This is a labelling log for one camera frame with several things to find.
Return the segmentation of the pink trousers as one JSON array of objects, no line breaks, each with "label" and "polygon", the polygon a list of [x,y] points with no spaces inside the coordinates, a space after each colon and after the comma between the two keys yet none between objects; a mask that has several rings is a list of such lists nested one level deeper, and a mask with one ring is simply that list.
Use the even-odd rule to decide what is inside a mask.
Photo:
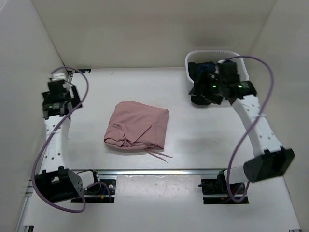
[{"label": "pink trousers", "polygon": [[106,145],[123,151],[142,151],[162,161],[171,156],[165,147],[169,110],[137,101],[122,101],[115,106],[103,137]]}]

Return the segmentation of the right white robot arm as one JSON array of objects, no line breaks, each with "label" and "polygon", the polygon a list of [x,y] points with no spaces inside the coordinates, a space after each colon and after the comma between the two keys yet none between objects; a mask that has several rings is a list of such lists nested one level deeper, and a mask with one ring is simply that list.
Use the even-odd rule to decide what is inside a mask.
[{"label": "right white robot arm", "polygon": [[[219,175],[217,188],[230,192],[236,183],[256,183],[283,176],[295,158],[291,148],[284,148],[274,135],[266,117],[265,104],[260,104],[251,81],[241,81],[236,71],[200,71],[194,78],[190,95],[210,103],[220,104],[227,99],[240,117],[245,133],[237,143],[228,168]],[[254,158],[243,165],[233,167],[233,159],[245,138],[249,138]]]}]

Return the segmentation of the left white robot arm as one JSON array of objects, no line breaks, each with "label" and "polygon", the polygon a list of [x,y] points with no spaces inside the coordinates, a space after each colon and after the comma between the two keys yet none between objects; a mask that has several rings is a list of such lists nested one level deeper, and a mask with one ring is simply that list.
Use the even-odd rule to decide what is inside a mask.
[{"label": "left white robot arm", "polygon": [[42,93],[47,144],[40,155],[41,167],[35,169],[36,188],[52,203],[81,198],[85,189],[97,193],[101,181],[93,169],[75,173],[69,168],[71,114],[83,106],[77,88],[60,78],[51,78],[48,88],[47,92]]}]

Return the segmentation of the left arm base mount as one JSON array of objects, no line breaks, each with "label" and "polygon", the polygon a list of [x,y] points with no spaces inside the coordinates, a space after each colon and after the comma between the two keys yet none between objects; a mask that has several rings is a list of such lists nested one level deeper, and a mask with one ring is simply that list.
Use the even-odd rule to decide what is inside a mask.
[{"label": "left arm base mount", "polygon": [[76,171],[83,181],[86,203],[114,203],[116,176],[103,171],[88,169]]}]

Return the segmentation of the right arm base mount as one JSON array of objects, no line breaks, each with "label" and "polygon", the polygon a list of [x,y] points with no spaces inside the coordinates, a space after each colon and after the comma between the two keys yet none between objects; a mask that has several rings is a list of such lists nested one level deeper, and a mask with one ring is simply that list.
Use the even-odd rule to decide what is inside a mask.
[{"label": "right arm base mount", "polygon": [[[217,179],[201,179],[198,185],[202,190],[203,204],[237,204],[229,196],[226,186],[221,186]],[[244,193],[244,184],[231,184],[231,192],[236,199],[240,199]]]}]

